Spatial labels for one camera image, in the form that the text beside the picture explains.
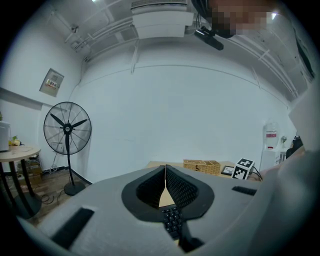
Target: standing fan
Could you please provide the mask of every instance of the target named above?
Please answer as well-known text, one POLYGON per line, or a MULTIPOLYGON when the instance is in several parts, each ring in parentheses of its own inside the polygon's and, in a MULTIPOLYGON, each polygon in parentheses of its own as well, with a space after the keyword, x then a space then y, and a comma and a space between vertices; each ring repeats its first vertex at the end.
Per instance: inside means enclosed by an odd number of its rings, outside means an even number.
POLYGON ((64 186, 67 195, 74 196, 85 185, 74 182, 70 155, 78 153, 91 136, 91 122, 87 112, 73 102, 61 102, 53 106, 45 116, 43 132, 46 142, 57 153, 67 155, 71 183, 64 186))

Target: floor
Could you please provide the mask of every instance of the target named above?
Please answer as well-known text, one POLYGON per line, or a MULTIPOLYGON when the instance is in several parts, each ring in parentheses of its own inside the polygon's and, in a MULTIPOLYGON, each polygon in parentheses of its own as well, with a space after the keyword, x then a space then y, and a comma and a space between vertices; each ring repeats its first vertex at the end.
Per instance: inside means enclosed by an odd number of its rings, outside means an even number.
MULTIPOLYGON (((36 194, 42 197, 42 206, 40 211, 32 218, 27 219, 31 224, 37 226, 50 212, 52 212, 58 205, 66 202, 71 196, 65 194, 64 186, 70 182, 68 170, 59 170, 51 174, 45 174, 42 176, 42 182, 33 185, 32 189, 36 194)), ((87 187, 84 181, 80 180, 77 176, 73 175, 73 180, 77 182, 82 182, 87 187)), ((7 176, 7 183, 10 187, 12 196, 18 195, 17 190, 13 184, 11 177, 7 176)), ((23 192, 27 192, 27 186, 21 186, 23 192)), ((1 183, 1 191, 4 195, 7 195, 3 185, 1 183)))

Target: cable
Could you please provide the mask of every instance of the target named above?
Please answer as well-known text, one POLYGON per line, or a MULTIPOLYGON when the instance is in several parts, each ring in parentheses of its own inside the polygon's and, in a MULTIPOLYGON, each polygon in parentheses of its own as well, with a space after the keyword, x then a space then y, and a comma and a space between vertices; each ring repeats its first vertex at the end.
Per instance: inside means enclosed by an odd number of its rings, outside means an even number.
POLYGON ((65 191, 65 190, 64 190, 64 189, 62 189, 62 190, 60 191, 60 193, 59 193, 58 197, 56 198, 57 205, 59 205, 59 197, 61 196, 61 192, 62 192, 62 191, 65 191))
POLYGON ((249 175, 251 175, 251 174, 257 175, 257 176, 259 177, 259 179, 262 180, 258 173, 254 172, 254 171, 250 171, 250 172, 249 172, 249 175))
POLYGON ((51 202, 48 202, 49 199, 50 199, 50 196, 48 194, 44 194, 44 195, 41 196, 41 200, 38 200, 38 201, 41 202, 44 205, 50 205, 55 200, 55 196, 54 195, 52 196, 51 202))
POLYGON ((71 95, 74 93, 74 90, 76 89, 76 87, 81 83, 81 80, 82 80, 82 67, 83 67, 83 64, 84 64, 84 61, 85 61, 85 58, 82 60, 81 62, 81 70, 80 70, 80 81, 75 85, 75 87, 72 89, 72 92, 70 93, 70 96, 68 98, 68 102, 70 101, 70 98, 71 98, 71 95))
POLYGON ((58 166, 55 164, 55 162, 56 162, 56 157, 57 157, 57 154, 58 154, 58 152, 57 152, 58 147, 59 147, 59 143, 56 144, 55 156, 54 156, 53 163, 52 163, 50 169, 44 171, 43 173, 49 173, 49 174, 51 174, 52 170, 53 170, 54 172, 56 172, 56 171, 58 170, 58 166))
POLYGON ((259 174, 258 176, 260 177, 260 179, 263 180, 263 179, 262 179, 262 176, 261 176, 260 172, 257 170, 257 168, 254 167, 254 166, 253 166, 253 168, 254 168, 254 169, 256 170, 256 172, 259 174))

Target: black slot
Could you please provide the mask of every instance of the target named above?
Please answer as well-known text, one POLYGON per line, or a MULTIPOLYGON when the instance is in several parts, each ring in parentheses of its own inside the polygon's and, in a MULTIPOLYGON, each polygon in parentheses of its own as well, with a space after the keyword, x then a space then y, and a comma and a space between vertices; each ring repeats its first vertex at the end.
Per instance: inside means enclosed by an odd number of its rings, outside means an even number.
POLYGON ((232 190, 243 193, 243 194, 247 194, 250 196, 254 196, 257 192, 256 189, 252 189, 252 188, 248 188, 248 187, 244 187, 244 186, 234 186, 232 188, 232 190))
POLYGON ((92 210, 79 209, 52 237, 52 240, 61 247, 69 249, 93 214, 92 210))

